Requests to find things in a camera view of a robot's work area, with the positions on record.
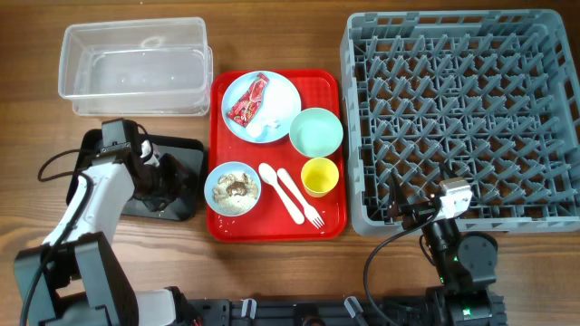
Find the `small light blue bowl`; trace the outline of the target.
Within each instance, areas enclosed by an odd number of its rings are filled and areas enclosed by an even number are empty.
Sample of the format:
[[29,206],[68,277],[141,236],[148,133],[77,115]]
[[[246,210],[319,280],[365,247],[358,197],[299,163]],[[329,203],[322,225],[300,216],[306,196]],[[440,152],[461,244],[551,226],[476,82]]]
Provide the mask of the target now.
[[233,173],[233,172],[237,172],[237,171],[247,173],[251,178],[254,179],[254,181],[257,183],[258,188],[259,188],[258,200],[261,196],[261,182],[260,182],[258,174],[255,172],[255,170],[253,168],[251,168],[249,165],[247,165],[245,163],[237,162],[237,161],[229,161],[229,162],[223,163],[223,164],[217,166],[216,168],[214,168],[213,170],[210,171],[210,173],[208,174],[208,177],[206,179],[205,185],[204,185],[204,196],[205,196],[205,199],[206,199],[208,206],[215,213],[217,213],[221,216],[237,217],[237,216],[227,216],[218,210],[218,205],[216,204],[216,202],[213,200],[213,197],[212,197],[212,189],[213,189],[214,185],[216,185],[216,183],[218,182],[218,178],[221,175],[227,174],[227,173]]

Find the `yellow plastic cup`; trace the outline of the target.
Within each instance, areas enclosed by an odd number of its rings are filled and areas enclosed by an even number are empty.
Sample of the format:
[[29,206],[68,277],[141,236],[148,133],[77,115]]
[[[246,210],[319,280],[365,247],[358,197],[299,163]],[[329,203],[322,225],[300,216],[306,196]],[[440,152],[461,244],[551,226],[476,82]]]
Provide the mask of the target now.
[[324,197],[339,181],[339,169],[329,158],[311,158],[302,167],[301,180],[311,197]]

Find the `mint green bowl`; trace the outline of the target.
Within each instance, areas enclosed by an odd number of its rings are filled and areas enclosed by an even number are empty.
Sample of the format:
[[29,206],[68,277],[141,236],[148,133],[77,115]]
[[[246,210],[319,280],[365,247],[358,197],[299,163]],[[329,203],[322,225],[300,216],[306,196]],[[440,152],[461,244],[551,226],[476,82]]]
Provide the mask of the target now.
[[343,125],[330,110],[302,110],[292,121],[289,138],[293,147],[308,158],[328,157],[343,142]]

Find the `black plastic waste tray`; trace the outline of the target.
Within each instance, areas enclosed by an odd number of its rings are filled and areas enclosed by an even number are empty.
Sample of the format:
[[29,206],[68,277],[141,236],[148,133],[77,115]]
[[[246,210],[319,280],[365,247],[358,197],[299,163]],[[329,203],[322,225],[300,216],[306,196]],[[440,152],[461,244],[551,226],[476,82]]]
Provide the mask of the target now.
[[203,144],[196,139],[183,139],[159,135],[150,136],[161,154],[172,155],[189,173],[186,192],[163,211],[151,212],[139,200],[129,200],[122,210],[126,216],[158,218],[169,221],[187,221],[196,214],[201,181],[207,172]]

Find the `red snack wrapper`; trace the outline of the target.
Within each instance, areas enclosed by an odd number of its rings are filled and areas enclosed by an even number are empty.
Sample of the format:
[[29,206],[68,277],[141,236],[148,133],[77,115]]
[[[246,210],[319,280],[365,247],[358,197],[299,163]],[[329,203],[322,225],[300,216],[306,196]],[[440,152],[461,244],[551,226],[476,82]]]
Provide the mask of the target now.
[[227,113],[227,117],[241,127],[246,127],[259,111],[269,79],[260,72],[246,92]]

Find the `leftover rice and food scraps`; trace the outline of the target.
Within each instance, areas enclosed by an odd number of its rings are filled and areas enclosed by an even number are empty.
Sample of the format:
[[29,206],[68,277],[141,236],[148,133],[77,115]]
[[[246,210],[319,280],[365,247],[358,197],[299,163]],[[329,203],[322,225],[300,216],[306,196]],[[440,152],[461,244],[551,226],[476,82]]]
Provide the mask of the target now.
[[227,216],[244,214],[256,204],[258,196],[257,183],[240,171],[221,175],[212,189],[218,210]]

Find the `clear plastic waste bin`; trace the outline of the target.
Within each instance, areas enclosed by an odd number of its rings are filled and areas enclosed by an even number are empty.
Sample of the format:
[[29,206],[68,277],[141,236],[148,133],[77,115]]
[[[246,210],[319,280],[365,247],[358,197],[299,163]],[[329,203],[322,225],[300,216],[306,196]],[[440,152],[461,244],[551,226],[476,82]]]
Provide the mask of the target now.
[[80,116],[204,116],[213,72],[200,17],[72,24],[58,93]]

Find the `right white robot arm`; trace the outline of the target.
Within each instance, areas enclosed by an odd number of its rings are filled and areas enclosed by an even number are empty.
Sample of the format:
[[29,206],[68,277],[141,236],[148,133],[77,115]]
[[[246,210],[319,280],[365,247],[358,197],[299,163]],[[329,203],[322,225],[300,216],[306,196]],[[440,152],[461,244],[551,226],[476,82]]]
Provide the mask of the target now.
[[394,173],[388,177],[388,216],[402,219],[403,232],[420,230],[421,250],[430,258],[441,285],[426,291],[433,325],[504,325],[503,299],[490,292],[496,282],[498,243],[483,232],[463,233],[458,219],[473,198],[470,184],[448,168],[431,198],[411,204]]

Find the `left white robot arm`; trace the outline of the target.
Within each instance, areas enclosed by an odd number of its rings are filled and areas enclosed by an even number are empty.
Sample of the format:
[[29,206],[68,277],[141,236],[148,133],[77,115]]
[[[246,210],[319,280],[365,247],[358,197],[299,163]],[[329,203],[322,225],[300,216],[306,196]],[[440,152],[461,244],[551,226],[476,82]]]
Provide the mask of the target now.
[[126,119],[105,121],[93,148],[76,149],[77,186],[63,218],[14,259],[22,325],[200,325],[176,286],[135,292],[111,248],[130,201],[185,220],[195,211],[204,149],[198,140],[151,136]]

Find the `white tissue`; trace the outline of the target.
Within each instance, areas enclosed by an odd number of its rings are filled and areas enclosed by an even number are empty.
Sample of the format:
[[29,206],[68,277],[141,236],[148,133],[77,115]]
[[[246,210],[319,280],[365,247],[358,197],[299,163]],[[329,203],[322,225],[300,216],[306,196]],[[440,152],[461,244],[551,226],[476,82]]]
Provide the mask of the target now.
[[246,132],[252,139],[260,138],[267,129],[277,129],[280,123],[274,118],[264,118],[261,120],[253,120],[246,126]]

